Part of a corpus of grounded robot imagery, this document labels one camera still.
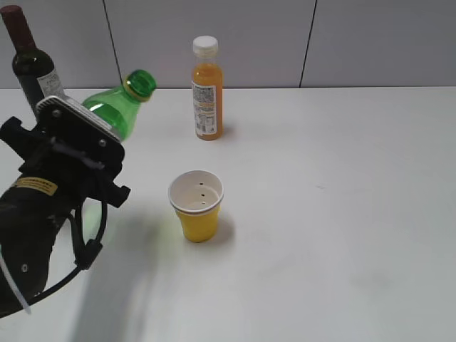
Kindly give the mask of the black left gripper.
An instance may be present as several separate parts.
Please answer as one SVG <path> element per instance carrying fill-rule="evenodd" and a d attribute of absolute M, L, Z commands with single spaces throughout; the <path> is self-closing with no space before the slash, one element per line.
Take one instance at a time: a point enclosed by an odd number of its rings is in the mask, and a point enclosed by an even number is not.
<path fill-rule="evenodd" d="M 108 207 L 130 193 L 84 153 L 18 118 L 1 126 L 1 139 L 23 159 L 19 177 L 1 196 L 1 315 L 10 316 L 54 294 L 99 255 Z M 56 236 L 71 225 L 75 269 L 47 286 Z"/>

